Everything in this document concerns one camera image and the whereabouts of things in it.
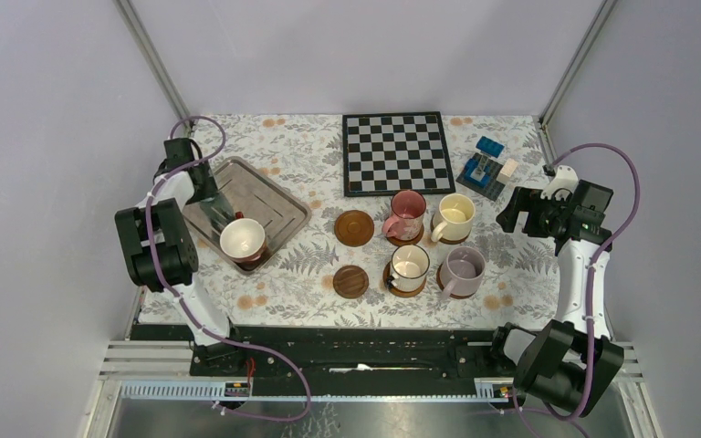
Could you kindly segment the cream yellow mug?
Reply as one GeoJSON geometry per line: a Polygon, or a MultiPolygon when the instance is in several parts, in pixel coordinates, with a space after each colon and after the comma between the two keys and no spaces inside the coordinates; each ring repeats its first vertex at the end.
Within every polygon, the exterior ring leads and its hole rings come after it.
{"type": "Polygon", "coordinates": [[[444,235],[447,239],[460,239],[472,230],[476,215],[473,201],[460,193],[451,193],[443,197],[434,213],[432,227],[436,235],[444,235]]]}

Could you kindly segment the brown wooden coaster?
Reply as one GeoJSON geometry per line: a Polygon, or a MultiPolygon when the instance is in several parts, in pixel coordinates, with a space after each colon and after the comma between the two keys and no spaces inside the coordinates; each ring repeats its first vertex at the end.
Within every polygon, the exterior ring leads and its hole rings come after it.
{"type": "Polygon", "coordinates": [[[425,288],[428,267],[411,261],[389,262],[383,271],[383,282],[397,297],[414,297],[425,288]]]}
{"type": "Polygon", "coordinates": [[[436,275],[442,297],[466,299],[472,297],[479,289],[481,277],[464,278],[454,275],[445,266],[441,266],[436,275]]]}
{"type": "Polygon", "coordinates": [[[430,236],[432,237],[432,242],[434,243],[441,243],[445,245],[459,245],[462,244],[464,241],[467,240],[467,238],[471,235],[471,231],[469,231],[468,234],[462,236],[460,239],[447,239],[444,237],[444,235],[438,235],[439,238],[437,240],[434,240],[433,237],[436,235],[435,228],[432,227],[431,234],[430,236]]]}
{"type": "Polygon", "coordinates": [[[367,244],[374,236],[375,226],[371,217],[360,210],[340,214],[334,223],[334,234],[343,245],[358,247],[367,244]]]}
{"type": "Polygon", "coordinates": [[[395,236],[387,236],[386,240],[389,243],[391,243],[392,245],[401,247],[404,245],[417,245],[420,243],[423,236],[424,236],[424,229],[421,229],[420,233],[416,237],[409,239],[409,240],[402,240],[402,239],[399,239],[395,236]]]}

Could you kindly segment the lavender ceramic mug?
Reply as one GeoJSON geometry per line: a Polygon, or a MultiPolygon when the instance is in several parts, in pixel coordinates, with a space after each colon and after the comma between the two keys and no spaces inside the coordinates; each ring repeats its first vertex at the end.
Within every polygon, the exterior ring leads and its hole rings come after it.
{"type": "Polygon", "coordinates": [[[445,266],[454,275],[464,278],[481,277],[480,286],[487,267],[484,256],[475,248],[467,246],[460,246],[450,251],[439,269],[441,266],[445,266]]]}

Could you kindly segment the white red bowl cup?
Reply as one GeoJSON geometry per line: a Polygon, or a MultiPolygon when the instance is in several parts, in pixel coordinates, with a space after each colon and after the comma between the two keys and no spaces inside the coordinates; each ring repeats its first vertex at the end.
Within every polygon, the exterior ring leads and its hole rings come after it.
{"type": "Polygon", "coordinates": [[[267,233],[257,220],[236,212],[235,219],[222,230],[219,245],[224,255],[240,266],[260,264],[268,250],[267,233]]]}

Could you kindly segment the pink enamel mug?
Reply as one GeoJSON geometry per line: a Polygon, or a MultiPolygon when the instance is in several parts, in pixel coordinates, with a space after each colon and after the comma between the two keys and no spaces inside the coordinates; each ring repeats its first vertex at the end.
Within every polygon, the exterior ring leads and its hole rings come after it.
{"type": "Polygon", "coordinates": [[[383,222],[382,233],[388,239],[412,241],[423,231],[426,200],[413,190],[399,191],[390,202],[389,217],[383,222]]]}

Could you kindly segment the white black-rimmed enamel mug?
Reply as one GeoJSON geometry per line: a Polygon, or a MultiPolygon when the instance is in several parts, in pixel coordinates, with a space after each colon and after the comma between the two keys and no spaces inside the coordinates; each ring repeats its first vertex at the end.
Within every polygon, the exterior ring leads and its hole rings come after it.
{"type": "Polygon", "coordinates": [[[419,245],[398,247],[388,264],[386,286],[401,294],[413,294],[423,289],[430,268],[430,258],[419,245]]]}

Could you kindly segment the dark walnut coaster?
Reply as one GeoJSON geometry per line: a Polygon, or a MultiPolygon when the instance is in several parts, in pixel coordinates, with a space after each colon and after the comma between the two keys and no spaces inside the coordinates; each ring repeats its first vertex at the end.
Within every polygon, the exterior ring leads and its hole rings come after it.
{"type": "Polygon", "coordinates": [[[343,298],[355,299],[361,297],[369,288],[367,273],[359,266],[343,266],[332,278],[334,291],[343,298]]]}

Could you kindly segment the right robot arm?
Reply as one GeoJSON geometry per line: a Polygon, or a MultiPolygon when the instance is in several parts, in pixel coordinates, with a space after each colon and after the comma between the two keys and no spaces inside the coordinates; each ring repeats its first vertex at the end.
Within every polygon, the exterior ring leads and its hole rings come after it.
{"type": "Polygon", "coordinates": [[[546,199],[540,189],[517,187],[497,216],[505,232],[527,214],[524,235],[551,238],[560,272],[555,317],[534,332],[513,323],[497,328],[487,351],[488,367],[501,376],[515,372],[516,390],[584,417],[605,393],[624,361],[605,325],[604,269],[612,236],[603,228],[613,191],[580,181],[546,199]]]}

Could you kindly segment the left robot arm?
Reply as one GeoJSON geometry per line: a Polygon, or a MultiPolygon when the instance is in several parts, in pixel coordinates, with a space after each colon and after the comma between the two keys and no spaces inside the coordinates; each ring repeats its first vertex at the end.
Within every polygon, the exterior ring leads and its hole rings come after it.
{"type": "Polygon", "coordinates": [[[137,205],[114,215],[127,272],[135,285],[173,301],[195,345],[218,343],[211,361],[223,374],[234,375],[245,367],[247,353],[231,340],[222,341],[230,337],[231,322],[213,304],[198,275],[199,256],[183,208],[196,205],[216,232],[234,220],[235,213],[219,193],[210,164],[194,140],[171,139],[163,146],[166,158],[154,175],[152,190],[137,205]]]}

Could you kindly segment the grey lego baseplate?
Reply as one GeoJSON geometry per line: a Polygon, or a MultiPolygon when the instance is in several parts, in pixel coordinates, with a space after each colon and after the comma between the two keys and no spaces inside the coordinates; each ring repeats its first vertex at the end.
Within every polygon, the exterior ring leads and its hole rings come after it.
{"type": "Polygon", "coordinates": [[[506,185],[498,180],[502,165],[490,156],[476,152],[459,173],[456,182],[496,201],[506,185]]]}

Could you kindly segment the white lego brick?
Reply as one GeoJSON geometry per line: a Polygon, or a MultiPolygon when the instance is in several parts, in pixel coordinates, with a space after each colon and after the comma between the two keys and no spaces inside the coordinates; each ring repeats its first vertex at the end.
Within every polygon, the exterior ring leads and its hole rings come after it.
{"type": "Polygon", "coordinates": [[[513,174],[518,168],[518,162],[513,159],[508,159],[504,162],[497,174],[499,183],[507,184],[511,181],[513,174]]]}

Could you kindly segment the blue lego brick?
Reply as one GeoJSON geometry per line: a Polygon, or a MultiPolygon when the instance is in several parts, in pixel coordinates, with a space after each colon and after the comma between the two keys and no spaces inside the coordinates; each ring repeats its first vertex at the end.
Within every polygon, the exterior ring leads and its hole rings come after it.
{"type": "Polygon", "coordinates": [[[498,141],[483,136],[477,141],[476,148],[485,155],[498,158],[505,149],[505,146],[498,141]]]}

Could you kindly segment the metal serving tray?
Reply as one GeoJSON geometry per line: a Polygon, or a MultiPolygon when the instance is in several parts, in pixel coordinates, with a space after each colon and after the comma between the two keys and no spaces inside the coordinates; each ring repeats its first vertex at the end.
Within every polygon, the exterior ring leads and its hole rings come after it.
{"type": "Polygon", "coordinates": [[[189,229],[199,241],[212,248],[223,260],[244,276],[251,276],[275,258],[278,250],[298,233],[311,217],[308,205],[290,191],[255,169],[241,157],[230,157],[214,168],[219,193],[235,213],[264,226],[267,250],[257,260],[239,264],[225,255],[219,238],[230,216],[208,203],[193,203],[183,208],[189,229]]]}

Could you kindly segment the floral tablecloth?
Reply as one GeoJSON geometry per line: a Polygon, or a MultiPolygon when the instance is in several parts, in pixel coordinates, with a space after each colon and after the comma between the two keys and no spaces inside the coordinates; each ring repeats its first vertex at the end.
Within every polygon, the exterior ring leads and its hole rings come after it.
{"type": "Polygon", "coordinates": [[[338,115],[214,115],[200,122],[194,139],[204,152],[243,158],[306,203],[311,217],[275,258],[244,276],[212,248],[198,242],[199,275],[213,303],[236,324],[404,329],[492,329],[508,322],[540,329],[554,316],[559,269],[549,239],[504,233],[496,223],[508,193],[496,201],[472,193],[476,216],[467,244],[487,261],[478,291],[443,299],[429,277],[415,297],[390,293],[382,271],[393,247],[375,235],[361,247],[342,245],[333,228],[351,209],[382,224],[388,197],[343,194],[341,118],[338,115]],[[343,266],[359,266],[369,288],[358,298],[340,297],[332,278],[343,266]]]}

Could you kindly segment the black white chessboard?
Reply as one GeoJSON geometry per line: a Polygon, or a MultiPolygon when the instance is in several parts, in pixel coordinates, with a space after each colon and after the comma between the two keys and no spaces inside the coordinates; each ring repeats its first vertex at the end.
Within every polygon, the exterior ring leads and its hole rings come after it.
{"type": "Polygon", "coordinates": [[[341,140],[347,197],[455,192],[439,111],[346,114],[341,140]]]}

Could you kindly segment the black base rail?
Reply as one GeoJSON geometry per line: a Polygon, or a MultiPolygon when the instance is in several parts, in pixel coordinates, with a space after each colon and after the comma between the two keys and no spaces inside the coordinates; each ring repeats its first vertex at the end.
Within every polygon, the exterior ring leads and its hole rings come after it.
{"type": "Polygon", "coordinates": [[[464,396],[476,379],[511,378],[491,329],[237,326],[233,339],[195,347],[190,373],[250,377],[256,396],[464,396]]]}

